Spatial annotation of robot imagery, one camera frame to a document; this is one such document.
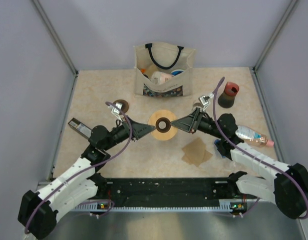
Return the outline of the wooden dripper stand disc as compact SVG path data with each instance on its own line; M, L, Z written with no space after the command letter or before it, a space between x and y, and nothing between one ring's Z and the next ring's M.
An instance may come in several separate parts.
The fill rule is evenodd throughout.
M176 120L176 115L165 109L154 112L148 120L148 124L155 126L155 130L151 132L153 138L159 141L168 141L176 136L177 128L171 125Z

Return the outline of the blue cone dripper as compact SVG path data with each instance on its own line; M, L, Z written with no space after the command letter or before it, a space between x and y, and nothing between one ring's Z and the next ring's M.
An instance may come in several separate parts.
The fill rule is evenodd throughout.
M220 140L219 140L219 139L216 139L216 140L214 141L214 145L215 145L215 149L216 149L216 151L219 153L219 155L220 155L222 158L226 158L226 156L224 155L223 146L222 146L222 144L220 144Z

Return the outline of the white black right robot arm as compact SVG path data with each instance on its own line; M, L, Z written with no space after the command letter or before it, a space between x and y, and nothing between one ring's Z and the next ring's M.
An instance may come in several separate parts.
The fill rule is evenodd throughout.
M288 165L274 160L253 149L236 135L238 127L232 114L225 113L214 120L196 108L171 125L187 133L200 131L216 137L216 148L223 157L257 174L252 176L244 171L230 174L227 192L231 197L253 195L275 204L290 219L308 217L307 169L299 163Z

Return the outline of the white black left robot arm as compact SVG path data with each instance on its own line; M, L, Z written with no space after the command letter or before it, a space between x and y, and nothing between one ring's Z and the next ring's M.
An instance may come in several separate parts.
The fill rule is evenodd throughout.
M129 144L151 133L155 126L135 122L129 117L107 130L97 125L91 130L89 145L81 156L59 177L38 191L27 191L21 200L18 221L26 234L46 238L61 218L84 201L106 195L107 186L97 172L113 159L107 150L121 142Z

